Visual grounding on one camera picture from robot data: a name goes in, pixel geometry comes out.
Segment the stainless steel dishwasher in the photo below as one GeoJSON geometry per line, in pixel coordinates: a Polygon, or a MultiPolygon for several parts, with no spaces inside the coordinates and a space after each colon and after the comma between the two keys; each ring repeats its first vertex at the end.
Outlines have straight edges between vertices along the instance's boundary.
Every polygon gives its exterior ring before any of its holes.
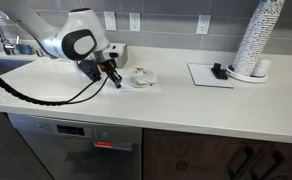
{"type": "Polygon", "coordinates": [[[141,128],[8,116],[53,179],[141,179],[141,128]]]}

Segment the electrical outlet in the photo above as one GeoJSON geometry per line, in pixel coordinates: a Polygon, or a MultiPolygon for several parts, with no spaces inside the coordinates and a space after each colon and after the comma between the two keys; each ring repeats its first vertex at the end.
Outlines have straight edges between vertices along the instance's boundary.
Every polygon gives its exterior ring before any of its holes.
{"type": "Polygon", "coordinates": [[[211,15],[199,15],[196,34],[208,34],[211,15]]]}
{"type": "Polygon", "coordinates": [[[130,31],[140,31],[140,14],[139,13],[129,13],[130,19],[130,31]]]}
{"type": "Polygon", "coordinates": [[[105,11],[104,16],[105,16],[106,30],[116,31],[115,13],[111,11],[105,11]]]}

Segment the faucet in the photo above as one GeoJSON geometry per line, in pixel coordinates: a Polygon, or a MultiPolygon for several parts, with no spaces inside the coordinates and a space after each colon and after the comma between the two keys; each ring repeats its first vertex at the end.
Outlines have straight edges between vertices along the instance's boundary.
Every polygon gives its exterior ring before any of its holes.
{"type": "Polygon", "coordinates": [[[15,54],[15,45],[10,43],[10,41],[6,38],[3,30],[0,27],[0,42],[2,43],[3,49],[7,55],[15,54]]]}

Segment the dark wood cabinet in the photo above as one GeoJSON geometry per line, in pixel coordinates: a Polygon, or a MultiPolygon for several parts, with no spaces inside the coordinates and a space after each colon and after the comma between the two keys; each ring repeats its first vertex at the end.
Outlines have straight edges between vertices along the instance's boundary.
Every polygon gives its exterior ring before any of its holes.
{"type": "Polygon", "coordinates": [[[145,129],[144,180],[292,180],[292,144],[145,129]]]}
{"type": "Polygon", "coordinates": [[[245,150],[265,142],[155,130],[144,131],[144,180],[229,180],[245,150]]]}
{"type": "Polygon", "coordinates": [[[269,142],[242,179],[292,180],[292,144],[269,142]]]}

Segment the small black object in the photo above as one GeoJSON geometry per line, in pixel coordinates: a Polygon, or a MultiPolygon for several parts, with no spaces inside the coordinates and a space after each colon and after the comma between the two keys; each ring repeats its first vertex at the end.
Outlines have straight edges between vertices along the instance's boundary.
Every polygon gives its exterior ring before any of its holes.
{"type": "Polygon", "coordinates": [[[90,8],[79,8],[79,9],[73,9],[70,12],[81,12],[81,11],[89,11],[91,10],[90,8]]]}
{"type": "Polygon", "coordinates": [[[272,154],[272,156],[275,160],[275,163],[271,167],[269,167],[269,169],[261,177],[258,177],[257,174],[255,172],[253,172],[251,174],[251,177],[253,180],[266,180],[266,179],[268,179],[269,176],[272,175],[272,173],[274,171],[276,171],[276,169],[279,168],[285,162],[284,156],[279,151],[275,151],[272,154]]]}
{"type": "Polygon", "coordinates": [[[217,79],[227,80],[228,76],[226,74],[226,70],[221,69],[220,67],[221,67],[221,64],[215,63],[214,67],[211,70],[217,79]]]}
{"type": "Polygon", "coordinates": [[[114,59],[114,58],[118,58],[118,54],[117,53],[109,53],[109,56],[114,59]]]}
{"type": "Polygon", "coordinates": [[[120,85],[120,83],[122,82],[122,77],[116,71],[117,63],[115,59],[101,62],[98,64],[98,66],[100,70],[102,72],[105,72],[107,76],[113,81],[117,89],[122,87],[120,85]]]}
{"type": "Polygon", "coordinates": [[[188,163],[184,161],[179,161],[176,163],[176,169],[180,171],[186,171],[188,167],[188,163]]]}
{"type": "Polygon", "coordinates": [[[79,69],[82,70],[93,82],[100,81],[101,73],[98,69],[95,61],[83,60],[78,65],[79,69]]]}
{"type": "Polygon", "coordinates": [[[231,180],[239,180],[255,158],[255,152],[251,147],[246,146],[244,152],[246,154],[246,158],[238,167],[238,169],[236,171],[234,171],[233,169],[228,169],[228,174],[231,180]]]}

